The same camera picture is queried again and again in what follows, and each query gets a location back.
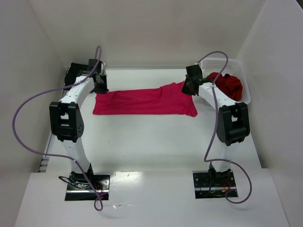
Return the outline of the pink t-shirt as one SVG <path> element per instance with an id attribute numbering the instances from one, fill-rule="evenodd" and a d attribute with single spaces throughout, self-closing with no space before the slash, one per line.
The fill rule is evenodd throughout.
<path id="1" fill-rule="evenodd" d="M 167 115 L 196 117 L 198 111 L 191 96 L 181 92 L 184 82 L 159 88 L 120 90 L 97 94 L 94 115 Z"/>

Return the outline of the dark red t-shirt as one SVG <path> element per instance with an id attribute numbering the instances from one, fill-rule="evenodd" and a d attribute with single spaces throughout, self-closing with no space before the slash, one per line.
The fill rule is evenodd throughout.
<path id="1" fill-rule="evenodd" d="M 220 74 L 215 84 L 229 98 L 237 102 L 241 100 L 243 86 L 237 77 L 230 74 Z"/>

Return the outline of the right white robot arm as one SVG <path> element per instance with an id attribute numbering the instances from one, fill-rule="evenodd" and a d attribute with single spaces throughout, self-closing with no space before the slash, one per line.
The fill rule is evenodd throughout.
<path id="1" fill-rule="evenodd" d="M 215 135 L 211 142 L 221 142 L 219 157 L 208 162 L 209 178 L 215 181 L 224 180 L 231 172 L 231 161 L 239 144 L 250 134 L 248 107 L 244 102 L 236 102 L 223 93 L 213 80 L 204 78 L 199 65 L 186 67 L 186 79 L 182 93 L 198 95 L 208 102 L 216 111 Z"/>

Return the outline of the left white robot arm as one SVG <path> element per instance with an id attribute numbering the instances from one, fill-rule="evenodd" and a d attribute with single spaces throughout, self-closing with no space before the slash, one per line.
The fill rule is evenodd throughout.
<path id="1" fill-rule="evenodd" d="M 90 59 L 87 69 L 79 72 L 75 83 L 66 95 L 60 101 L 51 102 L 49 105 L 52 134 L 61 141 L 67 155 L 72 158 L 70 177 L 60 176 L 59 178 L 81 190 L 89 188 L 83 174 L 92 180 L 93 170 L 81 140 L 84 133 L 84 121 L 80 107 L 89 93 L 105 94 L 108 91 L 104 62 L 100 61 L 92 76 L 87 77 L 96 63 L 96 59 Z"/>

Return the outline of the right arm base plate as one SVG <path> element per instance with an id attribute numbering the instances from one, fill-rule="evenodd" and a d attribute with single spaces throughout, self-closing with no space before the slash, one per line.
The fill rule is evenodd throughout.
<path id="1" fill-rule="evenodd" d="M 210 171 L 193 172 L 193 181 L 196 199 L 228 198 L 238 197 L 233 172 L 227 176 L 215 177 Z"/>

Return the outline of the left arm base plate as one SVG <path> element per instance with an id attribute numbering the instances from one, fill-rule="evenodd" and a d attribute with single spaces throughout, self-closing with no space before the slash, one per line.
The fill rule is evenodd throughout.
<path id="1" fill-rule="evenodd" d="M 91 177 L 94 189 L 102 200 L 107 201 L 109 198 L 110 174 L 94 174 Z M 62 177 L 62 181 L 67 183 L 65 201 L 94 201 L 97 198 L 83 176 L 77 178 L 74 173 L 71 173 L 69 177 Z"/>

